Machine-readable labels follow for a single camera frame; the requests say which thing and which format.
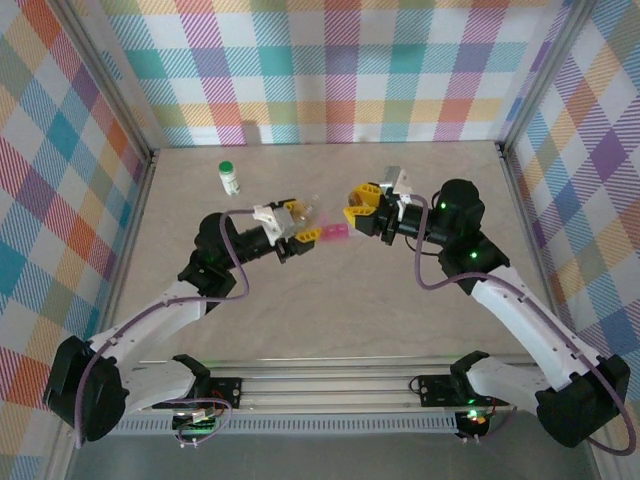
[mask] pink object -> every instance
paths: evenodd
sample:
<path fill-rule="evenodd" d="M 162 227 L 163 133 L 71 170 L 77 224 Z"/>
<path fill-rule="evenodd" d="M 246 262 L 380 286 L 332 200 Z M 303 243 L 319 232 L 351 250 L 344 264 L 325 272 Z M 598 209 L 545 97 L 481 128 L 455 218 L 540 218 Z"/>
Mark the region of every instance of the pink object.
<path fill-rule="evenodd" d="M 339 240 L 349 238 L 349 225 L 346 223 L 335 223 L 322 227 L 320 240 Z"/>

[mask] plaid wall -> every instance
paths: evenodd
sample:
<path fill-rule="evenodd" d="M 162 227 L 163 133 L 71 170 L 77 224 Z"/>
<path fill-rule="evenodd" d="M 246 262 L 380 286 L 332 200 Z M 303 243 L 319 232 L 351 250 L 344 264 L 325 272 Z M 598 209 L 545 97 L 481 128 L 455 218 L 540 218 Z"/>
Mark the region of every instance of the plaid wall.
<path fill-rule="evenodd" d="M 519 141 L 514 167 L 562 320 L 629 363 L 635 412 L 639 146 L 640 2 L 601 0 Z"/>
<path fill-rule="evenodd" d="M 96 326 L 143 164 L 45 0 L 0 2 L 0 59 L 0 480 L 30 480 L 55 350 Z"/>
<path fill-rule="evenodd" d="M 75 1 L 174 147 L 497 139 L 569 3 Z"/>

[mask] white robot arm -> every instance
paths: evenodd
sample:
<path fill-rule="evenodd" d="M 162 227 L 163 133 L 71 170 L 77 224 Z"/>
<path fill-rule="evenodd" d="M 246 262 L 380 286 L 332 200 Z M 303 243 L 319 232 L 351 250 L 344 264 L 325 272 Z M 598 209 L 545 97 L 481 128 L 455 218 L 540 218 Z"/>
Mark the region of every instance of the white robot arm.
<path fill-rule="evenodd" d="M 352 192 L 350 203 L 353 205 L 345 209 L 347 219 L 356 229 L 369 236 L 380 236 L 388 244 L 396 234 L 416 238 L 423 209 L 411 203 L 410 188 L 403 183 L 406 175 L 402 170 L 392 171 L 387 177 L 384 190 L 380 185 L 364 184 Z M 402 186 L 401 191 L 395 192 L 398 184 Z M 242 263 L 270 252 L 275 252 L 284 263 L 287 258 L 313 248 L 317 237 L 308 234 L 292 237 L 295 232 L 292 224 L 283 223 L 279 219 L 282 215 L 269 214 L 269 209 L 280 209 L 283 213 L 287 202 L 291 201 L 271 204 L 268 210 L 256 208 L 254 218 L 263 221 L 264 228 L 256 227 L 239 235 L 232 222 L 226 224 Z M 484 205 L 471 182 L 447 182 L 439 192 L 439 205 L 440 208 L 429 211 L 425 238 L 442 247 L 438 258 L 443 271 L 450 278 L 465 272 L 490 274 L 494 281 L 467 278 L 456 283 L 490 310 L 540 367 L 540 371 L 524 370 L 503 364 L 483 352 L 469 354 L 451 367 L 451 385 L 460 404 L 472 403 L 480 397 L 502 400 L 537 415 L 547 432 L 561 444 L 576 446 L 619 413 L 611 396 L 583 360 L 596 365 L 623 400 L 630 376 L 627 364 L 617 355 L 603 358 L 535 298 L 509 265 L 508 258 L 480 232 Z M 152 349 L 217 305 L 206 300 L 178 303 L 172 300 L 220 298 L 233 288 L 235 280 L 228 270 L 234 265 L 219 241 L 219 215 L 211 215 L 202 222 L 196 238 L 198 248 L 189 265 L 178 276 L 178 281 L 154 302 L 170 305 L 155 310 L 123 335 L 116 337 L 121 326 L 131 319 L 95 335 L 88 342 L 72 337 L 60 345 L 45 402 L 73 426 L 79 378 L 89 360 L 110 342 L 108 354 L 97 359 L 82 396 L 82 434 L 88 440 L 106 435 L 124 414 L 172 399 L 203 396 L 200 393 L 207 389 L 209 375 L 190 357 L 177 356 L 167 363 L 144 369 L 136 367 Z M 513 290 L 500 284 L 501 281 L 515 286 L 521 295 L 515 295 Z M 551 319 L 555 331 L 531 304 Z M 573 349 L 558 332 L 571 339 Z"/>

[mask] cable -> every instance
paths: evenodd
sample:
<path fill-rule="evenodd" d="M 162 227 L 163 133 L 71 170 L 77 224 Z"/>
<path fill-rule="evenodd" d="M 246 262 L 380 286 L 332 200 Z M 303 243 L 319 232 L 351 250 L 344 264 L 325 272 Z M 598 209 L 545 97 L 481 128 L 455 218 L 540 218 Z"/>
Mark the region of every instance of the cable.
<path fill-rule="evenodd" d="M 431 208 L 436 208 L 436 203 L 440 200 L 440 190 L 433 194 L 431 197 Z"/>
<path fill-rule="evenodd" d="M 411 246 L 411 244 L 409 243 L 409 237 L 405 236 L 404 237 L 404 243 L 407 244 L 407 247 L 409 247 L 409 250 L 411 250 L 412 252 L 415 252 L 416 249 L 413 248 Z M 438 254 L 437 253 L 432 253 L 432 252 L 420 252 L 421 255 L 424 255 L 425 257 L 437 257 Z"/>
<path fill-rule="evenodd" d="M 242 264 L 240 263 L 240 259 L 238 255 L 233 250 L 233 245 L 231 244 L 231 240 L 229 239 L 229 234 L 227 233 L 226 228 L 226 220 L 231 215 L 249 215 L 252 214 L 253 210 L 245 209 L 245 210 L 229 210 L 223 213 L 220 216 L 220 234 L 222 236 L 222 241 L 224 242 L 224 246 L 229 252 L 229 256 L 231 257 L 231 261 L 233 265 L 240 272 L 240 278 L 242 280 L 242 284 L 244 285 L 244 292 L 235 297 L 226 297 L 226 298 L 216 298 L 216 297 L 179 297 L 179 298 L 171 298 L 164 302 L 158 302 L 150 307 L 146 308 L 142 312 L 138 313 L 135 317 L 125 323 L 113 336 L 107 340 L 104 345 L 102 345 L 96 353 L 91 357 L 89 363 L 85 367 L 82 372 L 82 376 L 80 377 L 80 382 L 78 383 L 78 391 L 76 393 L 75 403 L 74 403 L 74 412 L 73 412 L 73 424 L 76 432 L 76 448 L 82 447 L 82 400 L 84 398 L 84 390 L 87 386 L 87 381 L 89 379 L 89 374 L 91 370 L 98 362 L 98 360 L 102 357 L 102 355 L 111 347 L 112 345 L 116 345 L 118 343 L 118 339 L 121 338 L 131 327 L 136 325 L 138 322 L 146 318 L 148 315 L 152 314 L 156 310 L 161 308 L 170 307 L 176 303 L 185 303 L 185 302 L 233 302 L 237 300 L 242 300 L 249 295 L 249 279 L 247 278 L 247 274 L 242 268 Z"/>
<path fill-rule="evenodd" d="M 582 363 L 591 371 L 591 373 L 595 375 L 595 377 L 600 381 L 600 383 L 605 388 L 607 393 L 611 396 L 611 399 L 616 404 L 616 407 L 618 408 L 618 410 L 620 411 L 620 414 L 622 415 L 624 423 L 627 427 L 627 431 L 629 433 L 629 445 L 627 446 L 627 448 L 622 450 L 617 450 L 617 449 L 608 447 L 606 445 L 603 445 L 600 442 L 593 440 L 592 438 L 587 439 L 589 443 L 591 443 L 591 445 L 593 445 L 594 447 L 599 448 L 600 450 L 603 450 L 604 452 L 610 453 L 611 455 L 617 455 L 617 456 L 631 455 L 636 450 L 636 444 L 637 444 L 636 431 L 633 427 L 633 421 L 631 420 L 631 416 L 629 415 L 629 412 L 627 411 L 627 408 L 625 407 L 624 402 L 622 401 L 618 393 L 609 384 L 607 379 L 604 378 L 604 375 L 600 373 L 600 370 L 598 370 L 595 367 L 595 365 L 593 365 L 593 363 L 591 363 L 591 361 L 584 356 L 584 354 L 576 346 L 573 340 L 571 340 L 555 324 L 555 322 L 551 318 L 549 318 L 549 316 L 544 312 L 544 310 L 542 310 L 529 297 L 525 296 L 525 294 L 520 289 L 511 285 L 509 282 L 499 277 L 496 277 L 495 275 L 490 275 L 482 272 L 461 273 L 459 275 L 454 275 L 453 277 L 449 277 L 433 285 L 427 285 L 426 283 L 424 283 L 424 281 L 422 280 L 422 274 L 420 270 L 420 263 L 421 263 L 420 261 L 422 259 L 422 256 L 419 254 L 419 252 L 422 251 L 422 240 L 424 239 L 424 235 L 427 229 L 427 216 L 429 214 L 429 204 L 427 203 L 427 200 L 421 195 L 413 194 L 411 195 L 411 199 L 417 200 L 422 204 L 422 216 L 420 217 L 420 227 L 418 228 L 418 238 L 416 240 L 416 252 L 415 252 L 415 261 L 414 261 L 414 273 L 415 273 L 416 282 L 418 282 L 418 285 L 424 290 L 431 292 L 434 290 L 438 290 L 439 288 L 445 287 L 447 285 L 450 285 L 452 283 L 459 282 L 460 280 L 465 280 L 468 278 L 477 278 L 480 280 L 492 281 L 498 284 L 500 287 L 508 290 L 512 294 L 516 295 L 518 298 L 520 298 L 521 301 L 525 305 L 527 305 L 537 316 L 539 316 L 542 319 L 542 321 L 544 321 L 544 323 L 558 336 L 558 338 L 560 338 L 560 340 L 562 340 L 567 345 L 567 347 L 569 347 L 569 349 L 573 352 L 573 354 L 577 358 L 580 358 Z"/>
<path fill-rule="evenodd" d="M 222 430 L 224 427 L 227 426 L 227 424 L 231 421 L 231 417 L 233 415 L 233 407 L 224 398 L 179 398 L 179 399 L 175 399 L 175 400 L 168 400 L 168 402 L 169 403 L 211 402 L 213 404 L 217 403 L 219 405 L 223 405 L 225 408 L 227 408 L 229 410 L 229 415 L 227 415 L 227 418 L 225 418 L 224 422 L 219 424 L 218 428 L 216 428 L 213 432 L 208 433 L 207 435 L 202 437 L 200 440 L 193 439 L 193 441 L 190 442 L 190 444 L 193 445 L 194 447 L 197 447 L 201 443 L 204 443 L 207 440 L 215 437 L 220 432 L 220 430 Z M 180 425 L 178 427 L 178 440 L 180 441 L 180 446 L 182 446 L 182 447 L 184 447 L 185 445 L 188 445 L 188 443 L 185 442 L 184 438 L 182 437 L 182 431 L 186 427 L 188 427 L 189 425 L 197 425 L 197 424 L 195 424 L 195 423 L 187 423 L 187 424 L 184 424 L 184 425 Z"/>
<path fill-rule="evenodd" d="M 416 395 L 420 395 L 420 392 L 418 392 L 417 390 L 414 390 L 413 388 L 413 382 L 415 382 L 418 378 L 420 378 L 420 375 L 416 375 L 415 377 L 413 377 L 411 380 L 409 380 L 409 390 L 411 390 L 413 393 L 415 393 Z"/>

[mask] light wood surface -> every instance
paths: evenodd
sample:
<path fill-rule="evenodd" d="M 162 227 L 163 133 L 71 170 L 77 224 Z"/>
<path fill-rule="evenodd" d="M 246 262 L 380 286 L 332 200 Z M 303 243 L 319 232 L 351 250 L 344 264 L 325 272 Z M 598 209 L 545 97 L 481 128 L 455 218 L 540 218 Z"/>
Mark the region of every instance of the light wood surface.
<path fill-rule="evenodd" d="M 224 193 L 217 174 L 222 160 L 236 167 L 238 196 Z M 174 281 L 207 214 L 319 195 L 328 220 L 343 222 L 352 188 L 380 181 L 387 165 L 403 166 L 413 190 L 427 198 L 448 179 L 472 180 L 486 205 L 484 233 L 542 298 L 491 142 L 207 147 L 161 152 L 119 318 L 135 313 Z M 250 218 L 235 223 L 239 231 L 255 225 Z M 444 278 L 436 259 L 424 257 L 422 270 L 427 282 Z M 459 356 L 476 349 L 524 353 L 506 328 L 458 287 L 422 291 L 402 238 L 389 247 L 377 238 L 354 236 L 321 243 L 285 265 L 267 256 L 246 271 L 248 299 L 219 306 L 174 335 L 151 359 L 177 353 L 207 361 Z"/>

